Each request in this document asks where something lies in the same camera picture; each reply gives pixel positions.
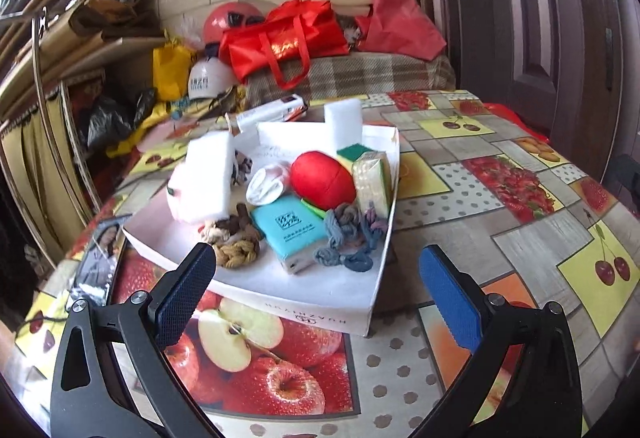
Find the blue gripper pad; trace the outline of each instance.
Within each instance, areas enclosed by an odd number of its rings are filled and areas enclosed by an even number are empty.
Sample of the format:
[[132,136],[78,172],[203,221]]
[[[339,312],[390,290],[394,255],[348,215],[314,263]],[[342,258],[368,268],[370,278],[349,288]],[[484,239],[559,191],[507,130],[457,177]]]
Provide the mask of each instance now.
[[161,351],[178,342],[215,271],[213,248],[198,243],[180,266],[164,274],[153,288],[148,313],[155,321],[156,344]]
[[473,353],[482,340],[481,316],[444,259],[447,257],[436,245],[425,247],[418,258],[420,278],[431,293],[456,343]]

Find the black plastic bag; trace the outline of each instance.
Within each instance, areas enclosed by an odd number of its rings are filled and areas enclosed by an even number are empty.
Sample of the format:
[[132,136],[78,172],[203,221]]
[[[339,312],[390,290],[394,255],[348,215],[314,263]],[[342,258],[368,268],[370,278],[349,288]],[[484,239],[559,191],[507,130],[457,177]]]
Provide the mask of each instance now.
[[126,140],[149,116],[155,103],[154,88],[142,90],[135,106],[101,94],[94,100],[91,108],[80,113],[80,143],[89,152],[94,152]]

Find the white helmet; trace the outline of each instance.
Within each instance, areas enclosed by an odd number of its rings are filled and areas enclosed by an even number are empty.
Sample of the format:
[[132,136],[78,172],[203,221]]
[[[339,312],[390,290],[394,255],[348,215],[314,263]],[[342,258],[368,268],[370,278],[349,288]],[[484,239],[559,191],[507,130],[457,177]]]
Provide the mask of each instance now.
[[189,98],[216,98],[238,84],[230,66],[217,57],[199,60],[189,74]]

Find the white product box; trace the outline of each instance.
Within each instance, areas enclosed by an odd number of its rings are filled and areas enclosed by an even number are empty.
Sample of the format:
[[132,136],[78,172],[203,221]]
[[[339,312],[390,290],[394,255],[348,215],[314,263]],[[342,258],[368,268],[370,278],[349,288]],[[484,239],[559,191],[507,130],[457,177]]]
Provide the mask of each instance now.
[[[257,129],[236,136],[234,146],[253,160],[252,172],[255,172],[276,161],[292,163],[306,151],[332,154],[331,140],[323,123],[264,122],[258,124]],[[361,274],[343,266],[327,268],[315,264],[289,275],[263,241],[260,257],[251,265],[236,270],[217,267],[209,289],[279,317],[365,336],[382,280],[396,212],[400,163],[398,130],[364,126],[362,144],[386,153],[394,190],[389,228],[384,240],[371,254],[374,263],[371,270]],[[141,256],[166,270],[174,270],[200,241],[197,228],[198,225],[176,222],[172,218],[163,189],[124,225],[124,232]]]

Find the red tote bag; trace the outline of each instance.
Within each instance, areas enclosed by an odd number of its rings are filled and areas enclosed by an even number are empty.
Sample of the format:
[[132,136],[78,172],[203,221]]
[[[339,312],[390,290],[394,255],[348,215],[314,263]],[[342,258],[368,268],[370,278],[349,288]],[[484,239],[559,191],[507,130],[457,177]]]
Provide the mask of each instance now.
[[447,45],[415,0],[373,0],[373,14],[355,20],[366,36],[358,43],[363,52],[397,53],[431,61]]
[[[312,57],[348,53],[329,1],[291,0],[269,12],[264,23],[226,30],[218,57],[240,81],[268,66],[279,87],[291,90],[308,74]],[[301,60],[302,71],[285,81],[278,61],[291,59]]]

